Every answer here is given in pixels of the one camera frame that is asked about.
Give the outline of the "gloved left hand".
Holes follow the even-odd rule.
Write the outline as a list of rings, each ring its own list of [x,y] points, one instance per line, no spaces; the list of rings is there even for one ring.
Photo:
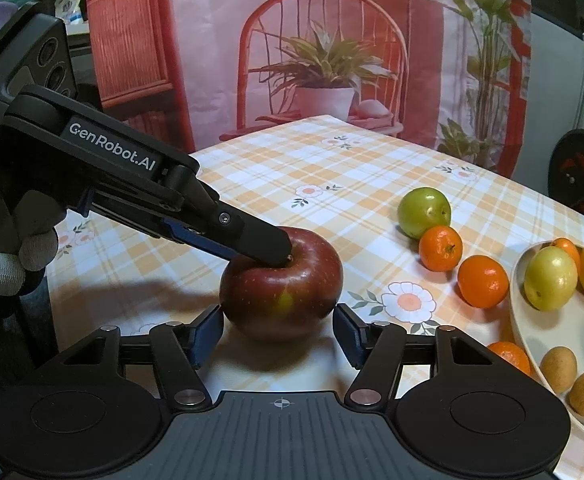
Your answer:
[[[53,198],[38,191],[26,192],[14,209],[0,196],[0,297],[21,295],[26,279],[54,259],[56,226],[65,215]]]

